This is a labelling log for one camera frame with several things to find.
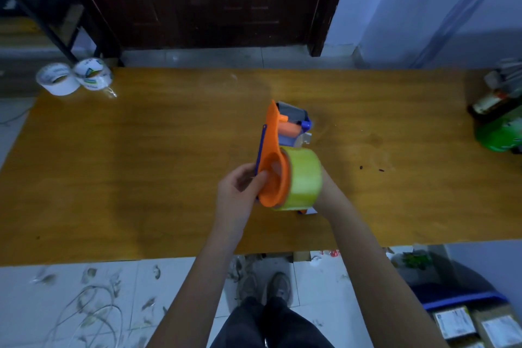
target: forearm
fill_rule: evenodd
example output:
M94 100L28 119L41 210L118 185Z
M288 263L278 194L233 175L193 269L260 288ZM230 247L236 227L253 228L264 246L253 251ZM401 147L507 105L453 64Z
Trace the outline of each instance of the forearm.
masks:
M350 201L336 186L329 195L320 198L316 208L330 220L375 348L447 347Z
M236 245L227 233L212 230L148 348L206 347Z

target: packing tape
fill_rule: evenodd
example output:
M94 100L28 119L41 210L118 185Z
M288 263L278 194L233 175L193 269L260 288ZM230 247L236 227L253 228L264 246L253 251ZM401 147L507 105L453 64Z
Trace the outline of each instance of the packing tape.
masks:
M312 207L323 186L323 171L317 155L309 148L281 146L290 165L290 188L278 211Z
M68 95L80 87L73 72L64 63L50 63L36 73L36 82L53 95Z
M111 85L112 72L100 58L88 58L73 68L76 79L87 89L98 91Z

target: wooden table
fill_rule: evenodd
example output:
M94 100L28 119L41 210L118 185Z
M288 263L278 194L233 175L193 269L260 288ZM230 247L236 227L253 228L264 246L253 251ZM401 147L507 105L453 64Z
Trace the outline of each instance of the wooden table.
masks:
M42 91L0 173L0 263L196 255L271 99L309 111L310 147L383 246L521 238L522 157L480 147L465 111L482 75L120 68L117 98ZM335 247L321 217L256 206L237 252Z

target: white tape roll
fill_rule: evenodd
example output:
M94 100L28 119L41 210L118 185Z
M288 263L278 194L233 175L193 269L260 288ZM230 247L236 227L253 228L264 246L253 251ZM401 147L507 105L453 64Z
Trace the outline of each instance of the white tape roll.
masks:
M73 68L76 79L91 91L106 88L112 83L112 72L100 58L78 62Z
M50 63L38 70L36 82L53 95L68 95L80 87L73 72L64 63Z

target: tape dispenser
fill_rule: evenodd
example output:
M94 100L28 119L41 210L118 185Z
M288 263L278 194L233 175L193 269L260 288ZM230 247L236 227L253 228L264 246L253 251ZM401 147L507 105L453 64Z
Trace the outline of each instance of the tape dispenser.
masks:
M317 155L302 147L310 143L311 128L306 110L284 102L269 105L256 162L256 173L268 171L258 194L262 205L276 211L315 213L312 206L323 185L322 167Z

